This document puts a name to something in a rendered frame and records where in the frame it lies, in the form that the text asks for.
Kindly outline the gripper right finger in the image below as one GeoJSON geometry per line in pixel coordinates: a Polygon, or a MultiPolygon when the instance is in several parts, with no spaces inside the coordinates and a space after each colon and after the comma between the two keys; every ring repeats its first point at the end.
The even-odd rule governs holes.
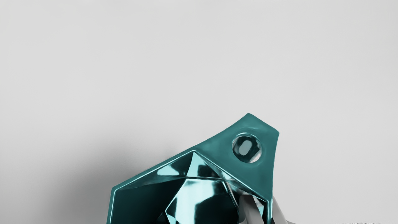
{"type": "Polygon", "coordinates": [[[275,224],[296,224],[296,223],[288,221],[285,218],[285,216],[284,216],[284,214],[274,196],[272,197],[272,219],[275,224]]]}

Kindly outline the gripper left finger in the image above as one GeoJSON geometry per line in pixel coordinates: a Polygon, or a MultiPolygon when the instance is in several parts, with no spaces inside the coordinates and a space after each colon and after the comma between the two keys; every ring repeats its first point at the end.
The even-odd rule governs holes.
{"type": "Polygon", "coordinates": [[[263,220],[264,202],[250,194],[243,194],[239,199],[238,224],[265,224],[263,220]]]}

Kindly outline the teal faceted mug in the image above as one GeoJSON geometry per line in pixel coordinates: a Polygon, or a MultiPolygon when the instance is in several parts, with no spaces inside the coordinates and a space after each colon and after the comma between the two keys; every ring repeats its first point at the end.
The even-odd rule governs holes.
{"type": "Polygon", "coordinates": [[[240,198],[273,216],[279,132],[252,114],[112,188],[106,224],[239,224],[240,198]]]}

